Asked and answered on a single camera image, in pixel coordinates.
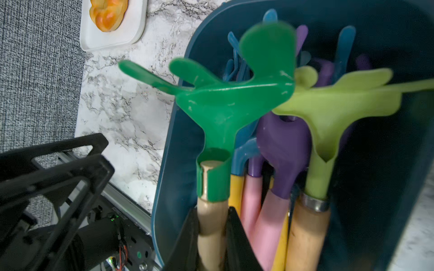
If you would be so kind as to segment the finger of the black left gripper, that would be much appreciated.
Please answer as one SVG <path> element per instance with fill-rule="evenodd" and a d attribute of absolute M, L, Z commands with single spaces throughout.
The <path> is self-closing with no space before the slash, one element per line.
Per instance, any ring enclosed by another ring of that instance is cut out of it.
<path fill-rule="evenodd" d="M 85 135 L 63 141 L 14 149 L 1 154 L 1 181 L 11 180 L 44 169 L 37 158 L 52 155 L 56 165 L 75 161 L 78 157 L 72 152 L 79 147 L 90 146 L 88 155 L 99 155 L 108 146 L 108 140 L 102 133 Z"/>
<path fill-rule="evenodd" d="M 39 169 L 1 181 L 1 269 L 3 271 L 90 271 L 115 252 L 115 225 L 103 219 L 83 227 L 114 168 L 101 155 Z M 63 204 L 77 196 L 54 225 L 34 229 L 31 199 Z"/>

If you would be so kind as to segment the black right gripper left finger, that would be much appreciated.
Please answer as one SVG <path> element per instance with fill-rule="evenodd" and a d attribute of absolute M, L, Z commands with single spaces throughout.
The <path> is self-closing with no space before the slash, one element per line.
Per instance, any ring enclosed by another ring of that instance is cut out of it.
<path fill-rule="evenodd" d="M 198 264 L 199 221 L 197 209 L 189 211 L 175 247 L 163 271 L 196 271 Z"/>

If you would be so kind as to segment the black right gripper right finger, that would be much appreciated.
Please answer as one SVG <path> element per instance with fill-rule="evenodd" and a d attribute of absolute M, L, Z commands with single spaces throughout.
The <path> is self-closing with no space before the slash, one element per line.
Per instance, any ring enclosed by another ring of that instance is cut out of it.
<path fill-rule="evenodd" d="M 234 207 L 228 209 L 226 246 L 226 271 L 263 271 Z"/>

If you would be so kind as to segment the purple rake pink handle back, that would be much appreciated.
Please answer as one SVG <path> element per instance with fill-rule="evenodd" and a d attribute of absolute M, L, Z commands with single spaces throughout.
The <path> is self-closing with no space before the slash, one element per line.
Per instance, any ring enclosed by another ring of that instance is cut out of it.
<path fill-rule="evenodd" d="M 308 169 L 305 192 L 299 197 L 288 241 L 287 269 L 314 271 L 318 267 L 331 211 L 326 191 L 314 192 L 316 182 L 330 179 L 333 160 L 319 153 L 320 140 L 332 127 L 322 124 L 332 115 L 331 102 L 340 90 L 334 86 L 317 88 L 316 71 L 295 67 L 294 29 L 285 23 L 264 24 L 252 44 L 263 50 L 264 70 L 255 76 L 282 78 L 283 99 L 259 122 L 257 143 L 261 154 L 275 169 L 273 188 L 251 232 L 251 244 L 262 268 L 269 271 L 275 260 L 282 226 L 289 210 L 292 186 Z"/>

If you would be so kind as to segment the purple rake pink handle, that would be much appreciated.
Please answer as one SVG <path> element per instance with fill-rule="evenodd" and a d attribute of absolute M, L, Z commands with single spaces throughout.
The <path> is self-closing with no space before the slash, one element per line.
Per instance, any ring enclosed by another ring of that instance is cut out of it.
<path fill-rule="evenodd" d="M 250 158 L 245 176 L 240 219 L 249 240 L 252 239 L 255 223 L 261 209 L 263 164 L 264 157 L 262 155 Z"/>
<path fill-rule="evenodd" d="M 285 23 L 264 24 L 252 44 L 263 50 L 264 70 L 255 76 L 282 78 L 283 99 L 259 122 L 257 143 L 261 154 L 275 169 L 273 188 L 251 232 L 251 244 L 262 268 L 269 271 L 275 260 L 282 226 L 289 210 L 292 186 L 308 169 L 305 192 L 299 197 L 288 241 L 287 269 L 314 271 L 318 267 L 331 211 L 326 191 L 314 192 L 316 182 L 330 179 L 333 160 L 319 153 L 320 140 L 332 127 L 322 124 L 332 115 L 331 102 L 340 90 L 334 86 L 317 88 L 316 71 L 295 67 L 294 29 Z"/>

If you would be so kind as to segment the lime rake light wood handle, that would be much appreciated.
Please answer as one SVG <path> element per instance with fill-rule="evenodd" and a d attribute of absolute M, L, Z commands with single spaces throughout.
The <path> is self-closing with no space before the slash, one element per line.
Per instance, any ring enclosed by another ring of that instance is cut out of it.
<path fill-rule="evenodd" d="M 306 185 L 296 200 L 288 236 L 288 271 L 318 267 L 331 217 L 327 192 L 345 130 L 359 119 L 396 113 L 403 93 L 434 88 L 433 79 L 391 84 L 389 68 L 349 72 L 320 88 L 315 85 L 318 77 L 313 67 L 296 68 L 293 96 L 274 109 L 276 115 L 302 118 L 313 143 Z"/>

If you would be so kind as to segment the green rake pale wood handle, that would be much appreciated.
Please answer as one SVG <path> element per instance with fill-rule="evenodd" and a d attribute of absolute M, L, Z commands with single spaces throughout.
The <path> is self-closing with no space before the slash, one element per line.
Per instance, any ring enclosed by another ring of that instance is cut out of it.
<path fill-rule="evenodd" d="M 177 105 L 204 131 L 196 159 L 198 264 L 200 271 L 222 271 L 232 156 L 240 129 L 288 101 L 295 91 L 296 31 L 288 23 L 259 23 L 239 42 L 253 71 L 248 81 L 225 82 L 203 65 L 175 58 L 170 71 L 188 83 L 175 86 L 132 61 L 120 70 L 175 97 Z"/>

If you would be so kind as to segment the purple rake pink handle front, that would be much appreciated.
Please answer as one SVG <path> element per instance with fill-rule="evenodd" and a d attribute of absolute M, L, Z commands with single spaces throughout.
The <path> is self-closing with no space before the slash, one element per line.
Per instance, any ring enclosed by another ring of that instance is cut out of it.
<path fill-rule="evenodd" d="M 249 240 L 252 239 L 255 223 L 261 209 L 263 164 L 264 157 L 262 155 L 250 158 L 245 176 L 240 219 Z"/>

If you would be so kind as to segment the teal fork rake yellow handle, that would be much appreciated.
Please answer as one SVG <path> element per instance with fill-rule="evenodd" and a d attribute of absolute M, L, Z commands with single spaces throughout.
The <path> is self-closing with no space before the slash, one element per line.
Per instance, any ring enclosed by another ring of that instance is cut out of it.
<path fill-rule="evenodd" d="M 333 84 L 347 72 L 347 65 L 355 37 L 356 28 L 354 26 L 344 27 L 339 34 L 335 52 L 335 69 L 332 76 Z"/>

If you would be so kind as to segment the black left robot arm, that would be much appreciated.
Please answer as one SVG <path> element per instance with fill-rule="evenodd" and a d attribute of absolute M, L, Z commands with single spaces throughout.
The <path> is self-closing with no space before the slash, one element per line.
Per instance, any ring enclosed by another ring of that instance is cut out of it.
<path fill-rule="evenodd" d="M 100 133 L 1 154 L 3 271 L 156 271 L 147 214 L 110 186 Z"/>

